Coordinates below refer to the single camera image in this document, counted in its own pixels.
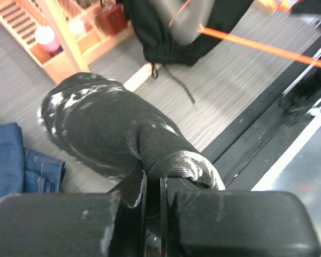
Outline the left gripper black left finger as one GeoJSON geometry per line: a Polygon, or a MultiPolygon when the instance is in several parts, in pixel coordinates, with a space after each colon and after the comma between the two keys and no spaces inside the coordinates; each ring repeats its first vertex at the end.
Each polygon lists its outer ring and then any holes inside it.
{"type": "Polygon", "coordinates": [[[0,256],[144,256],[147,178],[131,172],[108,193],[0,199],[0,256]]]}

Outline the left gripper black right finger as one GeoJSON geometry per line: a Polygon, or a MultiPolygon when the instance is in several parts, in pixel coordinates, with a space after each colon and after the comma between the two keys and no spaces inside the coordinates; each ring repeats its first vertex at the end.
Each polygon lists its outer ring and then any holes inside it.
{"type": "Polygon", "coordinates": [[[301,200],[281,191],[216,191],[160,180],[163,256],[321,256],[301,200]]]}

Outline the blue denim trousers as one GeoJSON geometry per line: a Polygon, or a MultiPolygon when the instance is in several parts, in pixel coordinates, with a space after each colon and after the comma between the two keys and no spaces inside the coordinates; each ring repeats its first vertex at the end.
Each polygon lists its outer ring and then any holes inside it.
{"type": "Polygon", "coordinates": [[[56,193],[65,162],[24,147],[16,123],[0,125],[0,199],[16,193],[56,193]]]}

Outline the black white-speckled trousers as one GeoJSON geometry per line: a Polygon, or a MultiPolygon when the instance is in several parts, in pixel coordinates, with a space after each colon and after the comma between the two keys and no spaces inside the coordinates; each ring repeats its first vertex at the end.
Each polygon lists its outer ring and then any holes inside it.
{"type": "Polygon", "coordinates": [[[107,177],[123,178],[140,164],[151,182],[181,177],[225,189],[176,124],[116,80],[86,72],[68,77],[45,96],[39,120],[57,147],[107,177]]]}

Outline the orange plastic hanger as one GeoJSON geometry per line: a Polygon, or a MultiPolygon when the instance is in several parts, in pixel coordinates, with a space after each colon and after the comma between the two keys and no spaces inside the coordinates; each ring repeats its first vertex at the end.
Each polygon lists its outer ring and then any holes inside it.
{"type": "Polygon", "coordinates": [[[295,53],[295,52],[291,52],[291,51],[287,51],[287,50],[284,50],[284,49],[272,47],[272,46],[269,46],[267,44],[263,44],[263,43],[256,42],[256,41],[252,41],[252,40],[245,39],[245,38],[242,38],[242,37],[238,37],[238,36],[235,36],[235,35],[232,35],[232,34],[227,34],[227,33],[221,32],[221,31],[217,31],[217,30],[214,30],[214,29],[211,29],[211,28],[207,28],[205,26],[203,26],[200,29],[200,32],[201,32],[200,34],[204,34],[204,35],[207,35],[207,36],[210,36],[210,37],[215,37],[217,39],[226,40],[226,41],[233,42],[233,43],[236,43],[236,44],[239,44],[239,45],[243,45],[243,46],[246,46],[246,47],[249,47],[249,48],[253,48],[253,49],[256,49],[256,50],[267,52],[267,53],[270,53],[270,54],[273,54],[273,55],[276,55],[276,56],[280,56],[280,57],[283,57],[283,58],[287,58],[287,59],[291,59],[291,60],[294,60],[294,61],[298,61],[300,63],[304,63],[304,64],[307,64],[307,65],[313,65],[313,66],[321,68],[321,60],[320,59],[313,59],[313,58],[305,56],[305,55],[300,55],[300,54],[295,53]]]}

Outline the grey plastic hanger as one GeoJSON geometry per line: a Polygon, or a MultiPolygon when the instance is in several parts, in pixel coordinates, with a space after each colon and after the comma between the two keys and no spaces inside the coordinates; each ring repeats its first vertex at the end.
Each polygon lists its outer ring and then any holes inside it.
{"type": "Polygon", "coordinates": [[[150,1],[158,17],[180,45],[193,43],[200,29],[208,23],[214,0],[153,0],[150,1]]]}

